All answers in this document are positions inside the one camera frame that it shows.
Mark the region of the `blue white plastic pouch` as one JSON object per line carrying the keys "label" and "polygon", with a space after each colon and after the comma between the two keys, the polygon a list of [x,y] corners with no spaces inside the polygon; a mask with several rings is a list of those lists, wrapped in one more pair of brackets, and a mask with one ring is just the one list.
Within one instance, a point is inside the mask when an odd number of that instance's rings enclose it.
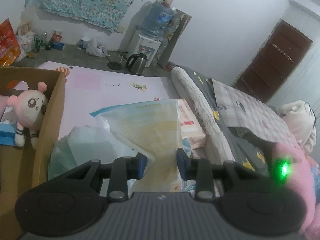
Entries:
{"label": "blue white plastic pouch", "polygon": [[131,192],[179,192],[176,151],[182,147],[181,122],[175,99],[138,102],[90,113],[120,142],[145,155],[143,178]]}

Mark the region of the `pink plush toy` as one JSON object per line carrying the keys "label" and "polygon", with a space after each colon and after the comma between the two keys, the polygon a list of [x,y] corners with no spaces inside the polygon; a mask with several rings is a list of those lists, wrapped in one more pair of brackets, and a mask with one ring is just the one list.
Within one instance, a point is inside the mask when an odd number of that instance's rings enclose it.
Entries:
{"label": "pink plush toy", "polygon": [[19,96],[10,96],[7,100],[7,105],[14,106],[20,113],[24,129],[29,129],[30,142],[34,150],[37,149],[39,131],[48,106],[48,99],[44,94],[47,88],[44,82],[39,82],[37,90],[26,90]]}

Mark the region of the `white blue box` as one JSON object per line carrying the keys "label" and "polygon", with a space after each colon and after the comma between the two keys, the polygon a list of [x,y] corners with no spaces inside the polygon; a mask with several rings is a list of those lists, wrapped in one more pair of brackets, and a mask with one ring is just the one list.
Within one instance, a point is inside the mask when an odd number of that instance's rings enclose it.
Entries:
{"label": "white blue box", "polygon": [[1,117],[1,145],[23,147],[24,126],[20,113],[14,106],[7,105]]}

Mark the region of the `rolled beige quilt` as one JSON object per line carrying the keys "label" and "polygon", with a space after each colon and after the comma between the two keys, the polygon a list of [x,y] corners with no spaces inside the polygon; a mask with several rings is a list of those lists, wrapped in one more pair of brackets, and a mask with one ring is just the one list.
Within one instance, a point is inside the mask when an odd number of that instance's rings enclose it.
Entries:
{"label": "rolled beige quilt", "polygon": [[212,164],[223,164],[227,160],[234,161],[231,147],[214,118],[214,111],[196,83],[181,67],[173,68],[171,80],[178,94],[187,100],[206,133],[204,152],[207,159]]}

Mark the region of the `pink tissue pack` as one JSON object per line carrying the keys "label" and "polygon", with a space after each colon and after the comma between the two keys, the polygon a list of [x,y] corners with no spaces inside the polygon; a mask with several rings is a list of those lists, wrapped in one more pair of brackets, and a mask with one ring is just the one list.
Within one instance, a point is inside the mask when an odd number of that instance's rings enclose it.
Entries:
{"label": "pink tissue pack", "polygon": [[182,139],[188,139],[192,149],[202,148],[206,134],[185,99],[178,99]]}

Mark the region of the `dark patterned blanket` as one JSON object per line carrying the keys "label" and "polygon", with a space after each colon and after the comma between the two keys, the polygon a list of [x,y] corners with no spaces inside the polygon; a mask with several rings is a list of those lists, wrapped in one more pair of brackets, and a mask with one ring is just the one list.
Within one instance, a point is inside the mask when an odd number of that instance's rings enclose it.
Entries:
{"label": "dark patterned blanket", "polygon": [[215,95],[211,85],[207,82],[208,77],[188,68],[183,68],[191,77],[191,79],[199,87],[200,91],[204,94],[210,107],[214,111],[214,118],[216,119],[218,126],[225,135],[229,146],[231,147],[234,161],[252,169],[259,174],[269,176],[269,168],[267,160],[264,158],[266,146],[263,141],[258,139],[249,139],[238,137],[236,132],[232,132],[221,118],[221,114],[216,105]]}

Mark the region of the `checkered grey sheet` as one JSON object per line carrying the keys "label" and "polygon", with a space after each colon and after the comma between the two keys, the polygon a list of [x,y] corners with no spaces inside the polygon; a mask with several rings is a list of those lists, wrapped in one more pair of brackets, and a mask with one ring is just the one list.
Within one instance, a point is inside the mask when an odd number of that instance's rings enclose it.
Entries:
{"label": "checkered grey sheet", "polygon": [[214,79],[208,79],[227,127],[245,128],[261,140],[297,147],[285,121],[258,99]]}

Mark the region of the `pink quilt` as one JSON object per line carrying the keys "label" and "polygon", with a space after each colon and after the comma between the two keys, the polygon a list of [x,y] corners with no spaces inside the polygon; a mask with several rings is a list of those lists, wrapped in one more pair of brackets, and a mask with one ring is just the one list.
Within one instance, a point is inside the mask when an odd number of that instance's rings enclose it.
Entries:
{"label": "pink quilt", "polygon": [[319,239],[319,165],[306,157],[300,147],[275,144],[272,160],[286,159],[289,174],[285,185],[298,193],[306,203],[307,213],[302,224],[308,239]]}

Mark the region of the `electric kettle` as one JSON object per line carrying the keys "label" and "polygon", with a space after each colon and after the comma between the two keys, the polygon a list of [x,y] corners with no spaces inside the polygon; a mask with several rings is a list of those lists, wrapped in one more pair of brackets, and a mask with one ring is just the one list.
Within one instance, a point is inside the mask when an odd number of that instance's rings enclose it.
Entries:
{"label": "electric kettle", "polygon": [[143,53],[132,54],[126,62],[127,69],[136,75],[141,75],[144,68],[146,67],[147,57]]}

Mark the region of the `white plastic trash bag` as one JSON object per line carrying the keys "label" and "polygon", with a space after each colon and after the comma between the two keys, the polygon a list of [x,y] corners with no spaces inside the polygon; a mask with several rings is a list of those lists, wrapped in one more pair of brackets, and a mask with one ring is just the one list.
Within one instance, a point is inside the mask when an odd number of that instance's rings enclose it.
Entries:
{"label": "white plastic trash bag", "polygon": [[97,57],[107,57],[107,44],[105,40],[98,36],[90,39],[87,43],[86,54]]}

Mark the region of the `white water dispenser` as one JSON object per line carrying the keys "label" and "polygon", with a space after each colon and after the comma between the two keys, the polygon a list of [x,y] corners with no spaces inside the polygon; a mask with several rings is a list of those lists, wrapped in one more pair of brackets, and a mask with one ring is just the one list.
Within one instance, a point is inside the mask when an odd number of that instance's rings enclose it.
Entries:
{"label": "white water dispenser", "polygon": [[145,54],[147,58],[146,68],[148,68],[160,45],[161,41],[145,37],[140,31],[136,30],[126,51],[128,56],[139,53]]}

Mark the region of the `brown wooden door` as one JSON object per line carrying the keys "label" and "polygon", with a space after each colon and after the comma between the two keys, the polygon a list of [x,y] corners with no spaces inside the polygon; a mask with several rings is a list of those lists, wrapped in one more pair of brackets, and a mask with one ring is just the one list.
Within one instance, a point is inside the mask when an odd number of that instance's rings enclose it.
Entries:
{"label": "brown wooden door", "polygon": [[299,65],[312,45],[312,40],[285,21],[259,50],[233,87],[268,102]]}

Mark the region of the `blue water jug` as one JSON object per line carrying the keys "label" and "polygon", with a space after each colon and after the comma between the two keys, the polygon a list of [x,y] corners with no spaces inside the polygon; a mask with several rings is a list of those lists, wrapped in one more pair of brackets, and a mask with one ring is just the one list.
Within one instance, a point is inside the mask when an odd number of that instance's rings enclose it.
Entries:
{"label": "blue water jug", "polygon": [[174,16],[174,12],[169,7],[161,3],[154,2],[140,26],[140,32],[148,38],[158,40],[164,35],[170,20]]}

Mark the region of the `red snack bag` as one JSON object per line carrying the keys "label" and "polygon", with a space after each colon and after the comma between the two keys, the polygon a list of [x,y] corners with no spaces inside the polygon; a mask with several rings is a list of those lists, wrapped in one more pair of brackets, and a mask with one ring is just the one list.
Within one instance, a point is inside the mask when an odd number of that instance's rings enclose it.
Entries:
{"label": "red snack bag", "polygon": [[0,25],[0,64],[10,66],[20,56],[21,50],[9,19]]}

